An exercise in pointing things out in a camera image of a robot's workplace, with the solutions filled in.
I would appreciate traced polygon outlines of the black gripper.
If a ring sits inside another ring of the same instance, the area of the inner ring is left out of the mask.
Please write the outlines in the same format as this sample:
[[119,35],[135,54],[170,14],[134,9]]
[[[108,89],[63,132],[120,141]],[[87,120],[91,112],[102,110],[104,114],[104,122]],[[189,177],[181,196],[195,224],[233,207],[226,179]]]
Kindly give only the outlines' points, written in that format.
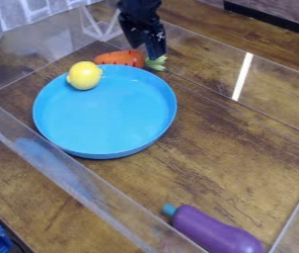
[[162,0],[119,0],[119,24],[132,48],[146,41],[150,60],[166,54],[166,32],[157,10]]

